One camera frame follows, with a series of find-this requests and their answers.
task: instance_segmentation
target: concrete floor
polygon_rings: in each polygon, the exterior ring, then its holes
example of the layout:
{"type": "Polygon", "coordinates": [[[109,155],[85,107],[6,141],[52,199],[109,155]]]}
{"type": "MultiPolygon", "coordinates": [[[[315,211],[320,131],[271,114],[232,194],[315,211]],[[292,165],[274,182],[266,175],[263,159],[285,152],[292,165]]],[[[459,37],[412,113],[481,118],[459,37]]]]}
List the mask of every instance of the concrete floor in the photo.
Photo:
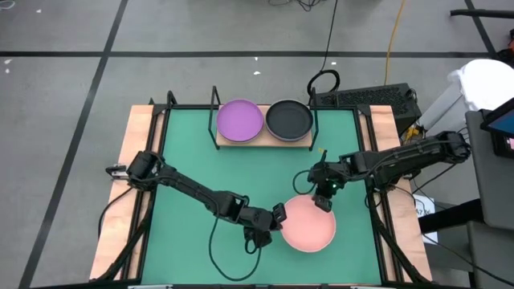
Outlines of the concrete floor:
{"type": "MultiPolygon", "coordinates": [[[[342,53],[327,63],[340,72],[340,89],[383,82],[383,53],[344,52],[386,51],[400,2],[339,1],[330,50],[342,53]]],[[[477,8],[514,10],[512,0],[473,2],[477,8]]],[[[20,285],[48,204],[59,193],[46,242],[38,238],[39,262],[33,254],[31,264],[37,266],[21,284],[88,281],[96,223],[111,186],[104,168],[118,158],[131,105],[150,97],[164,101],[169,89],[180,103],[206,103],[212,85],[222,101],[305,101],[307,82],[323,59],[296,51],[325,49],[332,5],[322,2],[306,13],[295,3],[274,7],[266,0],[31,0],[0,11],[2,288],[20,285]],[[112,29],[116,14],[118,31],[112,29]],[[170,53],[140,57],[119,51],[170,53]],[[194,53],[199,51],[228,52],[194,53]]],[[[394,51],[420,53],[393,58],[390,83],[415,88],[422,111],[444,91],[450,71],[487,56],[472,18],[449,17],[449,10],[465,8],[464,0],[407,1],[394,51]],[[475,54],[434,54],[451,51],[475,54]]],[[[482,22],[495,49],[503,49],[514,21],[482,22]]],[[[331,79],[319,81],[318,91],[332,85],[331,79]]],[[[436,173],[424,172],[418,183],[436,173]]],[[[443,184],[455,186],[453,177],[449,173],[443,184]]],[[[454,204],[478,197],[472,189],[456,195],[445,188],[429,186],[426,192],[454,204]]],[[[463,279],[433,270],[443,283],[463,279]]]]}

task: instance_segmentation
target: green tabletop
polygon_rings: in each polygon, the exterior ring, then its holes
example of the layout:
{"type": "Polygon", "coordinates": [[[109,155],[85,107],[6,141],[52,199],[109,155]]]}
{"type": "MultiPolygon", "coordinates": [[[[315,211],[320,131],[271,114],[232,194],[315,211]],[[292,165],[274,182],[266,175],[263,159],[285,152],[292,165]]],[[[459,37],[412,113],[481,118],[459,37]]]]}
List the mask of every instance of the green tabletop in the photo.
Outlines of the green tabletop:
{"type": "MultiPolygon", "coordinates": [[[[169,165],[212,190],[230,190],[250,197],[250,205],[271,210],[295,193],[292,178],[320,160],[318,148],[328,150],[327,161],[358,151],[351,111],[319,111],[320,132],[312,152],[290,148],[216,150],[207,132],[209,110],[173,110],[165,140],[169,165]]],[[[308,189],[306,177],[299,188],[308,189]]],[[[243,283],[371,283],[380,284],[377,253],[363,182],[348,183],[333,200],[336,236],[317,253],[291,248],[280,232],[263,248],[257,271],[243,283]]],[[[207,244],[214,216],[199,202],[159,186],[153,210],[143,284],[232,283],[209,260],[207,244]]],[[[214,259],[230,277],[246,275],[256,254],[244,251],[243,227],[220,221],[213,241],[214,259]]]]}

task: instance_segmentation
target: white object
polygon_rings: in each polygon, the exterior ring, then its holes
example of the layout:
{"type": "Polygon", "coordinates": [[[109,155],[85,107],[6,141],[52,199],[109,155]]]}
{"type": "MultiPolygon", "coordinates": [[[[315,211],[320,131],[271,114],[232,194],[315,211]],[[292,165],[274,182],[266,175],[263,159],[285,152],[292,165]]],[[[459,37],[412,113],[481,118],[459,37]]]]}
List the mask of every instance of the white object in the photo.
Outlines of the white object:
{"type": "MultiPolygon", "coordinates": [[[[435,213],[435,204],[432,197],[428,198],[417,194],[414,194],[413,197],[416,199],[416,213],[418,214],[418,218],[435,213]]],[[[438,242],[437,231],[428,233],[426,236],[438,242]]],[[[425,236],[423,236],[423,241],[427,244],[434,244],[431,240],[425,238],[425,236]]]]}
{"type": "Polygon", "coordinates": [[[419,119],[428,136],[458,131],[465,127],[466,112],[494,110],[514,97],[514,70],[500,61],[473,60],[447,78],[450,86],[419,119]]]}

